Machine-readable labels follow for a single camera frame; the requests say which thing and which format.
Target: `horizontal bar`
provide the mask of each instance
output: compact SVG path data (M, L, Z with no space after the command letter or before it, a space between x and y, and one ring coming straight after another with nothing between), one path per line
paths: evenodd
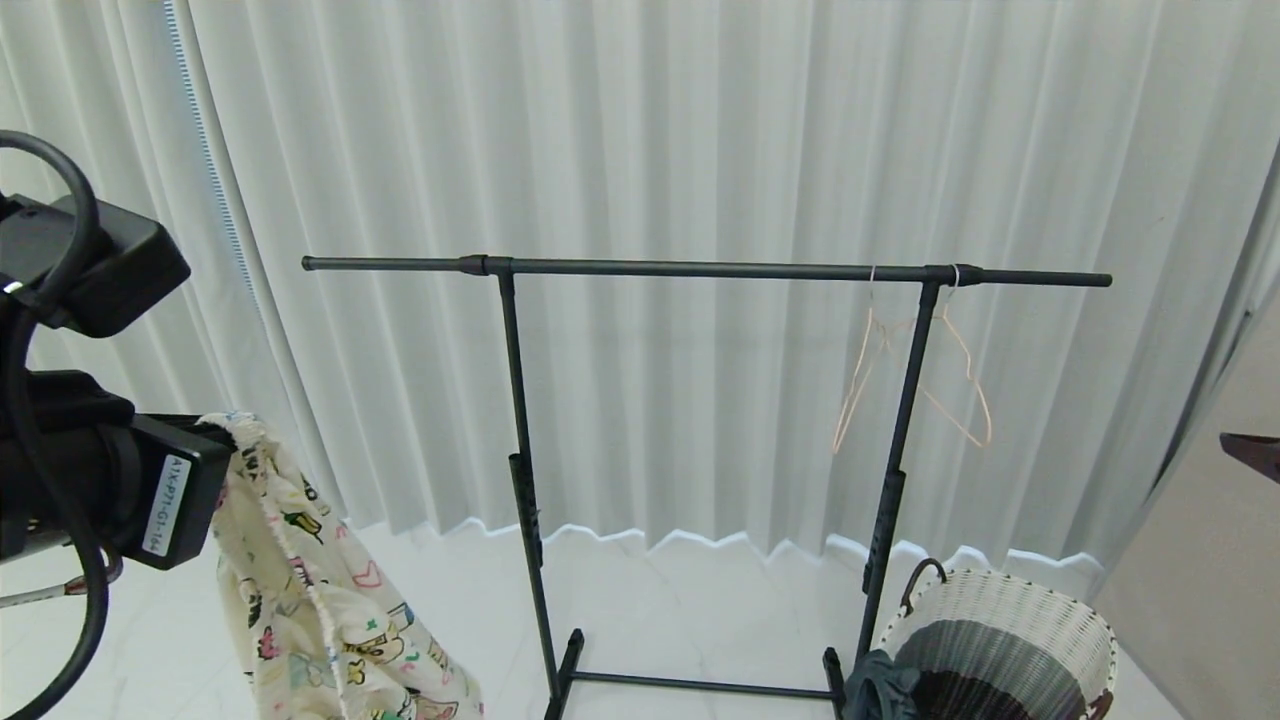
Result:
M741 685L737 683L709 683L705 680L680 680L676 678L645 678L643 675L616 675L613 673L573 673L575 680L589 683L614 683L622 685L645 685L654 688L677 688L685 691L708 691L717 693L755 694L768 697L796 697L803 700L831 701L831 691L809 691L803 688L771 688L767 685Z
M471 275L626 275L668 278L758 278L794 281L936 282L940 284L1038 284L1107 287L1111 275L1042 270L988 270L955 265L803 265L787 263L672 263L664 260L538 260L468 255L466 258L314 258L306 270L419 270Z

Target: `gray stripe on basket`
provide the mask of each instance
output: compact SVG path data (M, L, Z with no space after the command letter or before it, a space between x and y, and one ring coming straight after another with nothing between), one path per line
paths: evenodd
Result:
M1075 720L1085 712L1080 683L1065 665L1018 635L973 620L937 620L919 628L893 662L982 680L1020 702L1036 720Z

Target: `marble tile floor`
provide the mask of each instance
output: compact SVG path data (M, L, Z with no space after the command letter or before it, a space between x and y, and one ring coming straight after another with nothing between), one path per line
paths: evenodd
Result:
M467 524L444 537L425 527L399 536L370 528L361 537L419 618L480 679L489 716L543 716L545 678L517 533ZM741 541L713 547L673 536L646 551L639 534L562 530L547 543L544 570L557 661L579 626L584 670L823 688L822 651L835 646L850 665L858 641L856 550L828 544L815 559L783 546L764 559ZM102 650L49 717L252 720L214 592L215 560L209 543L169 573L129 564L113 587ZM893 564L886 611L913 560ZM0 592L73 574L69 550L49 551L0 566ZM0 715L54 676L82 609L64 598L0 612ZM1128 657L1120 673L1110 720L1179 719ZM576 684L566 719L599 717L829 720L832 711L817 701Z

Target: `laundry basket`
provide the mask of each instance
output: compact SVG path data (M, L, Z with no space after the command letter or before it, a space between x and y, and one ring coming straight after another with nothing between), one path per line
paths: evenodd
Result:
M925 569L938 578L916 582ZM1101 720L1116 638L1089 606L989 570L916 566L877 650L920 670L922 720Z

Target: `beige wire hanger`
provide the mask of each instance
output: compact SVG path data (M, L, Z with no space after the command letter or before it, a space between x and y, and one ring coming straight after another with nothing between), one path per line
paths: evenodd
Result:
M969 442L972 442L977 447L987 447L991 445L991 436L992 436L991 407L989 405L987 405L987 393L983 392L982 383L973 375L973 354L969 352L969 346L965 345L964 338L960 336L960 332L956 331L954 324L951 324L951 318L948 314L948 310L951 309L951 296L955 295L956 287L960 286L960 266L952 265L952 268L955 268L956 272L956 283L951 286L951 291L947 292L946 301L942 304L942 311L933 315L933 319L942 322L942 324L947 328L947 332L951 334L951 337L955 338L955 341L960 345L960 350L964 352L965 380L969 384L972 384L974 387L974 391L978 393L978 401L979 404L982 404L982 414L987 424L987 432L984 434L984 438L979 441L977 437L974 437L974 434L969 432L969 429L964 425L964 423L957 420L955 415L952 415L946 409L946 406L943 406L942 402L937 397L934 397L933 393L929 392L927 387L924 387L923 383L918 386L918 389L920 391L922 395L924 395L925 398L928 398L931 404L933 404L934 407L937 407L938 413L941 413L942 416L947 419L947 421L950 421L961 433L964 433L964 437ZM901 356L893 348L893 336L897 334L897 332L901 331L902 328L913 327L915 324L915 319L913 318L910 320L904 320L901 323L895 324L893 327L886 327L883 323L876 319L874 283L876 283L876 265L872 265L872 277L869 288L870 302L867 307L867 328L863 332L861 347L858 350L858 361L854 364L854 375L852 378L850 378L849 382L850 383L849 392L845 395L845 404L840 409L840 419L836 421L836 436L831 442L832 455L840 452L840 446L845 439L845 433L849 430L849 423L852 420L854 416L854 409L858 407L858 401L861 398L863 389L867 387L867 379L870 375L872 369L876 366L876 359L879 357L879 354L887 350L890 357L893 359L893 364L897 365L899 369L906 368L905 361L902 361ZM867 355L867 343L870 340L873 329L876 331L877 334L879 334L879 343L876 347L874 355L872 355L870 363L867 365L867 372L864 372L861 375L861 382L859 382L858 373L861 370L863 360Z

